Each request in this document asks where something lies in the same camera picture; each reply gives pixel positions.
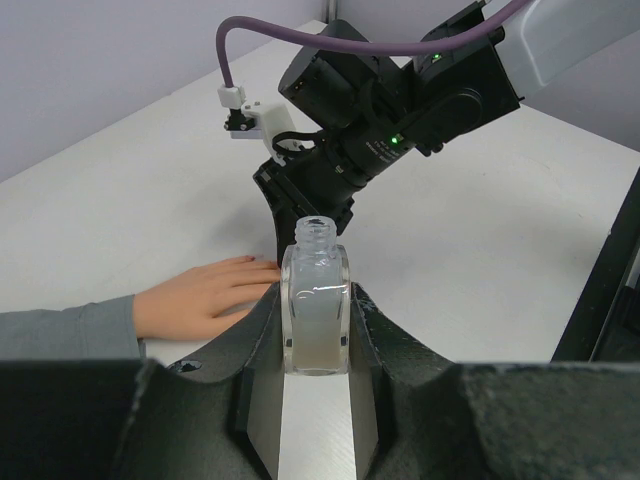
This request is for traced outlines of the clear nail polish bottle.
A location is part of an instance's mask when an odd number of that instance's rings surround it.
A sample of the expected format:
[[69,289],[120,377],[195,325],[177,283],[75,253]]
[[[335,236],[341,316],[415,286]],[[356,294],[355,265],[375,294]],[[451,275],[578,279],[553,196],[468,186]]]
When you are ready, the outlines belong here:
[[288,374],[348,370],[351,282],[337,227],[324,216],[297,221],[280,280],[283,359]]

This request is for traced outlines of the grey shirt with sleeve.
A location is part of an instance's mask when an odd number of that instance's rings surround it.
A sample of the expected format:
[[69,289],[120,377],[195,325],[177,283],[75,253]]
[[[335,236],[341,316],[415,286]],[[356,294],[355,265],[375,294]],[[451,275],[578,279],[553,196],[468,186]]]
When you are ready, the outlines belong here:
[[3,360],[137,359],[131,295],[64,310],[1,315]]

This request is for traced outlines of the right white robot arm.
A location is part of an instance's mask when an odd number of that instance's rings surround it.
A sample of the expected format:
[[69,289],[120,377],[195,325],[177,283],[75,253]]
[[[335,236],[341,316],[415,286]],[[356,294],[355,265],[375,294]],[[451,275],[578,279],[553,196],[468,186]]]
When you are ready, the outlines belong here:
[[638,28],[635,1],[535,1],[467,45],[403,66],[386,54],[302,49],[278,90],[318,131],[276,135],[283,161],[254,176],[278,251],[294,241],[299,219],[325,216],[344,229],[355,193],[408,152],[439,152]]

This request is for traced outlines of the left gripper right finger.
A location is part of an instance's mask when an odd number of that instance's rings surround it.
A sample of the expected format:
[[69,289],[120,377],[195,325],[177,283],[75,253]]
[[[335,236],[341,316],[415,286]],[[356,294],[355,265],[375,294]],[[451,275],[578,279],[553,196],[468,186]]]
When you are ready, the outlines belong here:
[[635,363],[455,363],[351,287],[361,479],[635,479]]

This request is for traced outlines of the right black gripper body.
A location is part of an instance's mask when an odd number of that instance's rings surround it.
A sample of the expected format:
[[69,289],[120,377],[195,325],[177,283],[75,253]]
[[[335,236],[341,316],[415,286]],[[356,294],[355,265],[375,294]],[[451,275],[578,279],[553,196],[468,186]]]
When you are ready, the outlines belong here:
[[270,159],[255,174],[286,175],[299,182],[308,201],[301,218],[328,217],[341,235],[353,218],[354,195],[370,182],[370,149],[364,140],[348,134],[279,134],[273,147],[285,157],[285,166]]

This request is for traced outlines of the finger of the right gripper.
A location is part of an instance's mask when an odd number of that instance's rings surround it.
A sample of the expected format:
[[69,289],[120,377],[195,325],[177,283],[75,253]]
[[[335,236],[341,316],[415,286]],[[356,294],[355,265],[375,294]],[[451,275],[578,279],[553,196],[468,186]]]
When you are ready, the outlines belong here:
[[253,179],[272,214],[276,259],[281,266],[287,247],[294,241],[296,222],[307,212],[308,201],[302,185],[286,175],[255,174]]

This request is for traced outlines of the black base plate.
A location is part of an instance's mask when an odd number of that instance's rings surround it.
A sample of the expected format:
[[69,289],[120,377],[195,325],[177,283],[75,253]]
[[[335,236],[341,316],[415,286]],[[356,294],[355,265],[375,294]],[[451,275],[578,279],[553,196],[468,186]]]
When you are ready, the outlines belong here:
[[631,183],[551,360],[639,360],[638,178]]

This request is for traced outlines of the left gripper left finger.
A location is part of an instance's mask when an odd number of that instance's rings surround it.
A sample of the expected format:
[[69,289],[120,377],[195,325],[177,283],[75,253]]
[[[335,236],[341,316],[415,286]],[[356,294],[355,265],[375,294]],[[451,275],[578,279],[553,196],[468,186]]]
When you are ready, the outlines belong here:
[[5,361],[5,479],[274,479],[284,367],[280,288],[171,366]]

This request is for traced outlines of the mannequin hand with nails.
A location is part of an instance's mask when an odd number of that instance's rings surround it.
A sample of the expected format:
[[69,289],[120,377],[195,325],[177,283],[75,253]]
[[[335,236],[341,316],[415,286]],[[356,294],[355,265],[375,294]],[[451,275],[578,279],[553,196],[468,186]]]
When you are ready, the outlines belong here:
[[140,339],[213,339],[242,320],[249,306],[280,280],[274,262],[253,256],[191,268],[133,297]]

